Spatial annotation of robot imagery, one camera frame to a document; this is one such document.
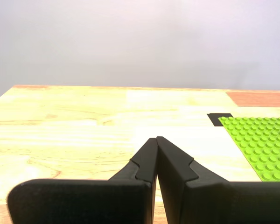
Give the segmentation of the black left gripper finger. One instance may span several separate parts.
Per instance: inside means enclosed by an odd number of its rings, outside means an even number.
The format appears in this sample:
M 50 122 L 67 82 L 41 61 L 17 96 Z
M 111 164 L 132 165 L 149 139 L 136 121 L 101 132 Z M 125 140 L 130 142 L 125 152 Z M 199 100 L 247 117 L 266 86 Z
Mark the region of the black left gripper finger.
M 280 182 L 230 182 L 164 137 L 158 179 L 170 224 L 280 224 Z
M 151 224 L 158 145 L 150 138 L 108 180 L 34 179 L 14 187 L 7 206 L 15 224 Z

